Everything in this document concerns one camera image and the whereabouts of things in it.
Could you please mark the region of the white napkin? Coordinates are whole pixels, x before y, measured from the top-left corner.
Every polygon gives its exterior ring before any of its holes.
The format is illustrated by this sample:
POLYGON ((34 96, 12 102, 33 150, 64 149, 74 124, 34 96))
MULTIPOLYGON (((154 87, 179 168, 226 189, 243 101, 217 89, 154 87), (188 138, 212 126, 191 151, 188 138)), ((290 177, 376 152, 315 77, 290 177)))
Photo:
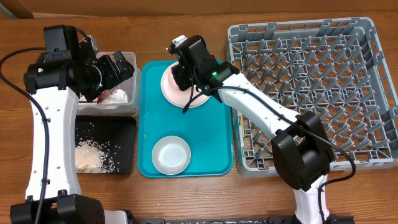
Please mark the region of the white napkin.
POLYGON ((117 89, 107 95, 106 99, 101 102, 102 104, 118 104, 127 103, 128 97, 124 90, 117 89))

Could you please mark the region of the grey bowl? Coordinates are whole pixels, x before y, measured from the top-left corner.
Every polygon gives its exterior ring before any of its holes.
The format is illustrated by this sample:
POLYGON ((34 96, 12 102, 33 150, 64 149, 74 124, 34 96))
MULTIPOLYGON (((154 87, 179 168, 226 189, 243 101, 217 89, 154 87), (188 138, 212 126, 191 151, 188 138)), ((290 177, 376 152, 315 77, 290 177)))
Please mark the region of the grey bowl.
POLYGON ((191 150, 187 142, 178 136, 166 136, 152 149, 152 163, 164 175, 177 175, 189 165, 191 150))

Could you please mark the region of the pile of rice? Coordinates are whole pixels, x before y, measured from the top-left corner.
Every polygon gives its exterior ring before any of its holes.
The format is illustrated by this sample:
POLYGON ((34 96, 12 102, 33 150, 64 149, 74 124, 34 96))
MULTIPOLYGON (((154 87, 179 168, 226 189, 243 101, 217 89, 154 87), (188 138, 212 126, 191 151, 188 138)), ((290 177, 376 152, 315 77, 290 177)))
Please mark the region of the pile of rice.
POLYGON ((114 162, 116 153, 110 152, 110 142, 94 140, 95 125, 92 122, 80 123, 75 141, 75 166, 78 173, 110 174, 120 171, 119 162, 114 162))

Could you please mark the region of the red snack wrapper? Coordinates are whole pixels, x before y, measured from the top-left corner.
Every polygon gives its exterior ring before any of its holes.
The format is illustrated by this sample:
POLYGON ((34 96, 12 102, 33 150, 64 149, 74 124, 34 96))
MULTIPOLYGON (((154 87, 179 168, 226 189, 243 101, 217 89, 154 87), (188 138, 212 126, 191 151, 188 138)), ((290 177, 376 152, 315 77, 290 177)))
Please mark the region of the red snack wrapper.
POLYGON ((108 95, 108 90, 102 91, 101 94, 98 95, 96 103, 100 104, 101 102, 103 102, 106 99, 107 95, 108 95))

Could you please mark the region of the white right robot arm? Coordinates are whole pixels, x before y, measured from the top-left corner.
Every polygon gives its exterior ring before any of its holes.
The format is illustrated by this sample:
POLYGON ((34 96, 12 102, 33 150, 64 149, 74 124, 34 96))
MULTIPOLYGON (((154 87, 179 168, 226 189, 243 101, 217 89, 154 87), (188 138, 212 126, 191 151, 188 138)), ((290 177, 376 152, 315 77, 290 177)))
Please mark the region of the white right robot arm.
POLYGON ((175 38, 168 47, 177 56, 172 75, 180 90, 191 89, 186 105, 200 96, 212 96, 234 108, 271 141, 272 161, 278 175, 294 190, 297 223, 326 223, 324 188, 333 150, 321 119, 311 111, 299 114, 257 89, 229 62, 218 63, 202 36, 175 38))

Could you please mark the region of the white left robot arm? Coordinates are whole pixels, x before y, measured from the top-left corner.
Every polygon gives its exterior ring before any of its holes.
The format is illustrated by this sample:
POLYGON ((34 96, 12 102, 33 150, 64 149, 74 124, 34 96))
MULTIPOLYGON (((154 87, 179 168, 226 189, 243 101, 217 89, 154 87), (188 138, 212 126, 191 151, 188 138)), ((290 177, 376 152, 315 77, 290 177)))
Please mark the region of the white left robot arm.
POLYGON ((44 46, 24 74, 21 94, 34 117, 32 169, 12 223, 134 223, 129 210, 106 210, 82 195, 75 165, 79 99, 93 101, 134 74, 122 55, 98 55, 93 38, 73 26, 44 28, 44 46))

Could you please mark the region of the pink plate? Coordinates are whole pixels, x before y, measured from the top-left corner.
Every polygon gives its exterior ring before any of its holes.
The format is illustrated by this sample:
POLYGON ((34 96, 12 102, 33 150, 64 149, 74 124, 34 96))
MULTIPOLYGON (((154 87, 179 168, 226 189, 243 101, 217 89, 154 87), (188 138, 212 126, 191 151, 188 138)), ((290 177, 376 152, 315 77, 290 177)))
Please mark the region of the pink plate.
MULTIPOLYGON (((178 61, 172 63, 171 65, 169 65, 167 67, 167 69, 165 70, 165 72, 162 75, 160 86, 161 86, 161 91, 168 102, 170 102, 174 106, 183 108, 188 103, 188 101, 190 99, 190 93, 191 93, 192 88, 189 87, 185 91, 182 91, 179 89, 179 87, 177 86, 177 84, 173 78, 172 70, 171 70, 171 68, 175 65, 178 65, 178 61)), ((192 97, 199 94, 199 92, 196 91, 195 87, 196 87, 196 85, 194 85, 192 97)), ((202 95, 202 96, 198 97, 195 101, 193 101, 190 104, 189 108, 195 108, 197 106, 201 106, 204 103, 206 103, 209 99, 210 99, 210 96, 202 95)))

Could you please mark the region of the clear plastic bin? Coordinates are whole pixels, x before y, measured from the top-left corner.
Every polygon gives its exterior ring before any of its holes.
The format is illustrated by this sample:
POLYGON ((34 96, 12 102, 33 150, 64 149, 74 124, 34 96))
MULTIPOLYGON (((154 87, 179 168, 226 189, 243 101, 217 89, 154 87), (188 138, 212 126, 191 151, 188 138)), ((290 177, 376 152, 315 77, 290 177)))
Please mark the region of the clear plastic bin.
POLYGON ((135 68, 123 52, 52 52, 29 65, 26 89, 48 117, 136 113, 135 68))

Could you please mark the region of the teal serving tray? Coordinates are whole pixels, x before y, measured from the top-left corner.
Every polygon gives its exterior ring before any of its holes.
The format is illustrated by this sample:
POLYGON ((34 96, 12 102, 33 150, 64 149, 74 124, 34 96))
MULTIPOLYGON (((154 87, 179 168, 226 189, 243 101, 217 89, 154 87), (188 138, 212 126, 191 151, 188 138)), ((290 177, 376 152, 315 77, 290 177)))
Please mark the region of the teal serving tray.
POLYGON ((210 98, 183 113, 168 102, 161 91, 161 78, 172 63, 152 61, 142 69, 137 167, 146 177, 162 178, 152 163, 153 147, 166 136, 178 136, 191 150, 181 177, 225 175, 234 163, 231 108, 210 98))

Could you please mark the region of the black tray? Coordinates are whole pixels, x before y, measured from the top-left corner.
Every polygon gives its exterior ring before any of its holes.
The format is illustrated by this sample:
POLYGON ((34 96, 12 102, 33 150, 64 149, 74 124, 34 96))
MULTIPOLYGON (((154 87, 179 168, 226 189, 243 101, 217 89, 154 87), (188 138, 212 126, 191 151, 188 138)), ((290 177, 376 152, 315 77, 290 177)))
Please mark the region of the black tray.
POLYGON ((137 123, 130 116, 88 116, 78 115, 75 122, 75 141, 80 123, 92 122, 95 125, 94 140, 99 143, 110 142, 110 152, 116 153, 113 156, 114 162, 119 162, 120 171, 110 174, 130 174, 132 171, 134 145, 137 132, 137 123))

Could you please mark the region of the grey dish rack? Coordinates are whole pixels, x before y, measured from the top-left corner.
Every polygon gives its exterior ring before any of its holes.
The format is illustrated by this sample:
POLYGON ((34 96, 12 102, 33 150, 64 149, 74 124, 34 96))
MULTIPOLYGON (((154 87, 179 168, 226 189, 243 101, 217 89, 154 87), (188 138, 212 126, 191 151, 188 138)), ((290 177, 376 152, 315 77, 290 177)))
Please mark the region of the grey dish rack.
POLYGON ((274 101, 312 111, 338 146, 332 170, 397 165, 397 93, 367 17, 238 24, 228 60, 274 101))

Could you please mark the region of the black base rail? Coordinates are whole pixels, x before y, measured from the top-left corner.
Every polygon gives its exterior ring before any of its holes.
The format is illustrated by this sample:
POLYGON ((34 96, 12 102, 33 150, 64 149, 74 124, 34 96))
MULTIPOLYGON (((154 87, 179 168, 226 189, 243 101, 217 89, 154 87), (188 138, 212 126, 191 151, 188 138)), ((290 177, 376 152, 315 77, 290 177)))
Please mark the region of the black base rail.
POLYGON ((133 217, 133 224, 299 224, 297 218, 291 216, 273 216, 266 218, 232 218, 224 220, 164 220, 163 218, 137 219, 133 217))

